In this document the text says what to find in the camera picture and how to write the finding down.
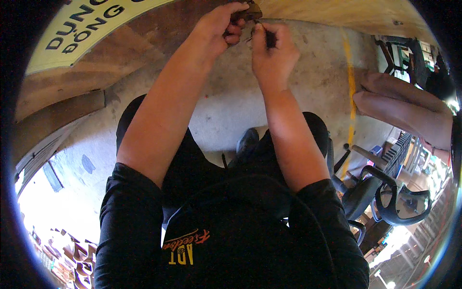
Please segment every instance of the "small tool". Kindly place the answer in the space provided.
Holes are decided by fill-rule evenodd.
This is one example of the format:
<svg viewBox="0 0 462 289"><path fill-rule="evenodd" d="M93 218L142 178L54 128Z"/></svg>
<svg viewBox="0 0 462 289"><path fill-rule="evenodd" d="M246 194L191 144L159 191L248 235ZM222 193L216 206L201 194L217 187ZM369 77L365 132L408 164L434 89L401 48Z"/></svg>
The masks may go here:
<svg viewBox="0 0 462 289"><path fill-rule="evenodd" d="M258 6L258 4L256 4L253 0L247 1L247 4L249 5L248 9L239 11L239 12L234 12L233 14L231 14L231 22L235 23L239 19L244 19L246 22L253 21L255 24L260 23L257 19L262 18L263 13L261 12L261 9ZM255 31L255 27L252 28L251 35L254 34L254 31ZM276 34L266 29L265 29L265 32L266 32L266 48L267 49L275 48L276 40L277 40ZM228 35L229 33L225 31L224 36L228 36Z"/></svg>

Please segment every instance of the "black shoe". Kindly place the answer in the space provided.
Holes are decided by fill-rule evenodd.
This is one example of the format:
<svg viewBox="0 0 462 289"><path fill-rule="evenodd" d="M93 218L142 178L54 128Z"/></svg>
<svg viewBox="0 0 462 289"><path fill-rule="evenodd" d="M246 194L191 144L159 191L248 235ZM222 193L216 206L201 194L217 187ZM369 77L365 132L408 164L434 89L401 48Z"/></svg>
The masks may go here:
<svg viewBox="0 0 462 289"><path fill-rule="evenodd" d="M245 131L236 145L236 157L229 163L228 167L233 167L246 162L248 157L258 144L260 137L256 129L251 128Z"/></svg>

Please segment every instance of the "yellow painted line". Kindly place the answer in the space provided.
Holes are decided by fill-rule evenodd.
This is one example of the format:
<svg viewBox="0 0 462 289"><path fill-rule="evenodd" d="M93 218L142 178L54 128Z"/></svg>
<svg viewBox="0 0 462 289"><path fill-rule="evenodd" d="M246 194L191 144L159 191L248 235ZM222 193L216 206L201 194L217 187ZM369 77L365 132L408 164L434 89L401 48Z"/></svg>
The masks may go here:
<svg viewBox="0 0 462 289"><path fill-rule="evenodd" d="M353 62L352 62L352 57L351 57L351 47L350 47L350 42L348 40L348 35L343 30L342 27L340 27L340 33L342 34L342 39L343 39L343 49L345 51L345 57L346 57L346 65L347 65L347 70L348 70L348 86L349 86L349 96L350 96L350 128L348 130L348 144L350 147L353 145L353 136L354 136L354 126L355 126L355 119L356 119L356 105L353 102L353 94L356 92L356 83L354 81L354 71L353 71ZM342 175L340 179L344 179L347 170L348 170L348 165L349 165L349 158L345 161L343 164L342 168Z"/></svg>

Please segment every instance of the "black lettering on sign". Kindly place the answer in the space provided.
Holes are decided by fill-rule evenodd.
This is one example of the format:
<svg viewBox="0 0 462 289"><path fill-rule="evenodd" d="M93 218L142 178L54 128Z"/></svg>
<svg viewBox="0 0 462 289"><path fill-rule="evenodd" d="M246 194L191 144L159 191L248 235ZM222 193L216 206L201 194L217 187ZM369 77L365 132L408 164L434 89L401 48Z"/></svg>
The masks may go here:
<svg viewBox="0 0 462 289"><path fill-rule="evenodd" d="M116 12L116 13L115 13L115 14L112 14L112 15L109 14L109 12L111 12L110 10L111 10L111 9L114 9L114 8L117 8L117 9L115 9L115 10L112 11L112 12L113 12L113 13ZM114 5L114 6L112 6L112 7L109 7L106 11L104 11L104 14L103 14L103 15L104 15L105 18L112 18L112 17L115 17L115 16L119 15L119 14L122 13L122 11L124 11L124 10L125 10L124 7L122 7L122 6L119 7L119 5Z"/></svg>
<svg viewBox="0 0 462 289"><path fill-rule="evenodd" d="M84 11L72 14L71 17L69 17L70 19L74 19L74 20L77 20L79 22L82 22L82 21L84 21L84 19L82 17L80 17L81 15L90 14L90 13L92 13L94 11L94 9L91 9L87 5L81 5L79 8L84 10Z"/></svg>
<svg viewBox="0 0 462 289"><path fill-rule="evenodd" d="M98 17L98 18L95 18L95 20L98 21L99 23L89 24L89 25L87 25L86 27L87 27L88 29L91 29L91 30L98 30L98 27L95 27L96 25L103 25L103 24L107 23L106 20L101 19L101 18L99 18L99 17Z"/></svg>
<svg viewBox="0 0 462 289"><path fill-rule="evenodd" d="M58 34L58 35L64 35L64 36L65 36L65 35L71 33L72 30L74 30L74 29L77 27L77 25L76 25L75 23L72 23L72 22L69 22L69 21L64 22L63 25L64 25L64 26L69 26L69 27L71 28L71 29L69 30L69 32L58 31L56 34Z"/></svg>
<svg viewBox="0 0 462 289"><path fill-rule="evenodd" d="M72 43L66 46L66 48L62 51L62 53L71 53L77 48L78 44L77 43Z"/></svg>
<svg viewBox="0 0 462 289"><path fill-rule="evenodd" d="M90 0L90 4L96 6L96 5L100 5L100 4L103 4L104 2L106 2L107 0L101 0L101 1L97 1L97 0Z"/></svg>
<svg viewBox="0 0 462 289"><path fill-rule="evenodd" d="M57 41L58 44L56 45L52 45L53 42ZM64 39L62 39L62 37L56 37L56 38L53 38L53 40L50 41L50 43L48 43L47 47L45 49L58 49L58 47L62 44L62 42L64 41Z"/></svg>
<svg viewBox="0 0 462 289"><path fill-rule="evenodd" d="M89 36L91 35L91 31L88 31L88 30L85 30L83 32L80 32L79 34L74 34L74 42L80 42L80 41L84 41L85 39L87 39Z"/></svg>

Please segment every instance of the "yellow sign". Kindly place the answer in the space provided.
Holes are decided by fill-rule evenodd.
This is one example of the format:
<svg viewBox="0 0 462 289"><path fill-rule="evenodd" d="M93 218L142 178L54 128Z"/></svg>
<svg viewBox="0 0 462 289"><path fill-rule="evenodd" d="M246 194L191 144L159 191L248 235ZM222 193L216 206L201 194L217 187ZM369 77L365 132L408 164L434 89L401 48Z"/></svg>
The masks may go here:
<svg viewBox="0 0 462 289"><path fill-rule="evenodd" d="M173 0L67 0L35 47L26 74L72 66L134 17Z"/></svg>

